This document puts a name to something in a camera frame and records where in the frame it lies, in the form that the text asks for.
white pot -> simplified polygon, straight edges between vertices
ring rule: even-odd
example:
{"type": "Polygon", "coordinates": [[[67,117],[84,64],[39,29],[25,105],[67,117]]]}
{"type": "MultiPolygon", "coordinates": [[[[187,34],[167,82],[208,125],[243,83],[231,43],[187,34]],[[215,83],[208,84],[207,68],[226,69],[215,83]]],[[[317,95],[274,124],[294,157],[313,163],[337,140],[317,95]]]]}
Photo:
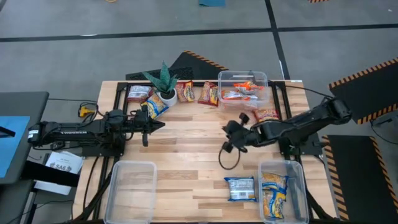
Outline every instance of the white pot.
{"type": "Polygon", "coordinates": [[[167,106],[170,107],[170,106],[173,106],[174,104],[177,103],[177,91],[176,91],[175,89],[173,89],[173,91],[174,91],[174,96],[173,96],[173,98],[168,99],[168,100],[163,99],[162,96],[161,96],[161,94],[160,94],[160,92],[157,92],[156,94],[157,94],[157,96],[160,98],[160,100],[162,100],[162,102],[163,102],[164,104],[166,104],[167,106]]]}

wooden table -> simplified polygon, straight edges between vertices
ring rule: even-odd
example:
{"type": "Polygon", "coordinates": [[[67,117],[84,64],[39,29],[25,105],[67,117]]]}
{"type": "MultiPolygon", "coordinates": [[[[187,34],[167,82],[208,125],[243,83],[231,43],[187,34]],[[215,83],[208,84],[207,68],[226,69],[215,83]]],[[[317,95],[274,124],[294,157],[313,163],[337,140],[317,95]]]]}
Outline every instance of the wooden table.
{"type": "MultiPolygon", "coordinates": [[[[286,81],[287,85],[301,86],[301,82],[286,81]]],[[[104,113],[113,109],[116,81],[102,83],[98,97],[99,110],[104,113]]],[[[195,88],[195,99],[201,88],[195,88]]],[[[308,110],[304,90],[287,88],[293,115],[308,110]]],[[[282,95],[279,93],[282,117],[285,119],[282,95]]],[[[129,111],[138,108],[130,103],[129,111]]],[[[272,96],[265,108],[274,109],[272,96]]],[[[259,204],[255,202],[228,202],[229,190],[224,177],[257,177],[259,161],[280,159],[278,144],[266,147],[248,147],[241,162],[233,170],[224,170],[218,164],[218,152],[224,141],[221,130],[229,120],[238,120],[239,113],[221,112],[214,106],[194,103],[177,103],[166,111],[159,121],[166,125],[149,136],[149,147],[142,146],[141,134],[135,134],[127,142],[121,160],[152,161],[157,166],[157,193],[153,222],[260,222],[259,204]]],[[[249,125],[255,123],[251,113],[249,125]]],[[[236,162],[237,150],[222,153],[225,166],[236,162]]],[[[94,157],[85,159],[76,192],[73,213],[82,212],[83,197],[94,157]]],[[[302,156],[308,190],[331,216],[336,215],[323,164],[313,156],[302,156]]],[[[91,178],[86,204],[97,191],[103,158],[98,160],[91,178]]],[[[113,160],[109,161],[110,171],[113,160]]],[[[108,192],[105,192],[99,217],[104,217],[108,192]]]]}

hazard stripe tape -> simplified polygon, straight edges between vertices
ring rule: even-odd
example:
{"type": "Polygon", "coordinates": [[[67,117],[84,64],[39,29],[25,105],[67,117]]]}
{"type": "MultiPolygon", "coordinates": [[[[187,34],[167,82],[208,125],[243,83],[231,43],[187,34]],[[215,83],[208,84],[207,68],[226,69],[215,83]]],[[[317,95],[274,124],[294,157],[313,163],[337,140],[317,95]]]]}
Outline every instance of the hazard stripe tape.
{"type": "Polygon", "coordinates": [[[310,3],[318,3],[318,2],[325,2],[329,0],[308,0],[310,3]]]}
{"type": "MultiPolygon", "coordinates": [[[[354,80],[356,78],[360,78],[360,77],[362,77],[364,75],[367,75],[369,73],[375,72],[375,71],[377,71],[379,69],[385,68],[385,67],[387,67],[389,65],[392,65],[394,63],[397,63],[397,62],[398,62],[398,57],[394,58],[392,60],[388,60],[386,62],[380,63],[378,65],[375,65],[373,67],[367,68],[367,69],[365,69],[363,71],[357,72],[357,73],[352,74],[352,75],[350,75],[348,77],[344,77],[344,78],[342,78],[340,80],[337,80],[337,81],[329,84],[329,89],[332,89],[332,88],[334,88],[334,87],[336,87],[338,85],[342,85],[344,83],[348,83],[351,80],[354,80]]],[[[368,121],[371,121],[371,120],[374,120],[374,119],[380,117],[381,115],[384,115],[384,114],[386,114],[388,112],[391,112],[391,111],[395,111],[397,109],[398,109],[398,103],[394,103],[393,105],[389,105],[389,106],[387,106],[387,107],[385,107],[385,108],[383,108],[383,109],[381,109],[379,111],[374,111],[373,113],[371,113],[369,115],[366,115],[363,118],[358,119],[356,121],[356,123],[357,124],[364,124],[364,123],[366,123],[368,121]]]]}
{"type": "Polygon", "coordinates": [[[203,57],[201,55],[195,54],[195,53],[193,53],[190,50],[184,50],[184,52],[187,53],[187,54],[190,54],[190,55],[192,55],[192,56],[194,56],[194,57],[196,57],[196,58],[198,58],[198,59],[200,59],[200,60],[202,60],[202,61],[204,61],[206,63],[209,63],[210,65],[214,65],[215,67],[217,67],[217,68],[219,68],[221,70],[229,70],[228,68],[226,68],[226,67],[224,67],[222,65],[219,65],[219,64],[215,63],[212,60],[208,60],[207,58],[205,58],[205,57],[203,57]]]}
{"type": "Polygon", "coordinates": [[[394,188],[392,187],[392,183],[390,181],[390,177],[388,176],[387,168],[386,168],[386,163],[384,162],[379,146],[377,145],[376,139],[374,137],[369,137],[371,141],[373,142],[374,150],[377,154],[377,158],[379,159],[380,167],[383,172],[384,178],[386,180],[387,188],[390,190],[390,194],[392,197],[392,202],[397,208],[397,213],[398,213],[398,199],[396,197],[396,194],[394,193],[394,188]]]}
{"type": "Polygon", "coordinates": [[[338,209],[338,214],[340,217],[340,220],[349,220],[348,214],[347,214],[347,207],[344,201],[344,195],[343,191],[341,189],[339,177],[337,174],[337,167],[335,165],[335,159],[333,158],[333,150],[331,146],[329,145],[329,137],[328,136],[322,136],[322,141],[328,143],[327,146],[324,147],[325,150],[325,155],[326,159],[328,162],[328,170],[330,174],[330,180],[332,184],[332,189],[333,193],[335,196],[335,201],[338,209]]]}

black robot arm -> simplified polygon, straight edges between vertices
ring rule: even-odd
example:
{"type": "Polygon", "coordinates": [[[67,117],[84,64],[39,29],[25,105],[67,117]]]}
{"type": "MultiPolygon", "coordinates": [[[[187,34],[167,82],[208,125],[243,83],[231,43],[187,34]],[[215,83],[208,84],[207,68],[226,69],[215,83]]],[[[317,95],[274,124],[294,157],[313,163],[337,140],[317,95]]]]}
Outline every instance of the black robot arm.
{"type": "Polygon", "coordinates": [[[223,127],[228,142],[223,149],[231,152],[233,147],[247,152],[245,146],[261,147],[275,143],[280,138],[286,138],[293,146],[298,146],[309,135],[316,133],[329,124],[344,124],[351,119],[351,111],[336,98],[326,99],[312,110],[301,113],[284,121],[268,120],[253,125],[250,129],[243,127],[249,121],[245,114],[239,118],[241,123],[229,121],[223,127]]]}
{"type": "Polygon", "coordinates": [[[28,142],[34,147],[57,141],[77,142],[83,148],[84,156],[120,156],[123,153],[121,149],[124,150],[126,133],[142,133],[142,144],[148,146],[147,135],[164,125],[150,118],[145,105],[133,116],[125,115],[121,110],[112,110],[105,113],[102,119],[87,123],[43,121],[29,128],[28,142]],[[94,148],[102,150],[95,153],[94,148]]]}

plastic container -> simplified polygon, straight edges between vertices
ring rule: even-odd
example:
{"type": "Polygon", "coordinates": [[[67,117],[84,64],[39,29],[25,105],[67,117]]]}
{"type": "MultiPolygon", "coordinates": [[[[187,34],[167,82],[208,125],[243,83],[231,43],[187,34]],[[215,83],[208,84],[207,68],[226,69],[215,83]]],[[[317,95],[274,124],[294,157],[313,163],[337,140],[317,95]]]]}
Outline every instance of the plastic container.
{"type": "Polygon", "coordinates": [[[154,215],[156,180],[156,165],[153,162],[115,163],[105,224],[149,224],[154,215]]]}
{"type": "Polygon", "coordinates": [[[304,224],[309,222],[307,194],[305,193],[303,167],[296,161],[264,161],[259,163],[260,217],[264,223],[304,224]],[[287,175],[286,202],[283,204],[283,219],[264,217],[262,200],[262,172],[287,175]]]}
{"type": "Polygon", "coordinates": [[[236,72],[236,71],[222,71],[218,74],[218,100],[220,108],[224,111],[236,110],[255,110],[264,106],[269,101],[268,79],[264,72],[236,72]],[[235,83],[245,83],[252,81],[257,86],[262,86],[262,90],[258,90],[254,96],[257,100],[225,100],[221,96],[223,90],[236,91],[237,88],[233,86],[235,83]]]}

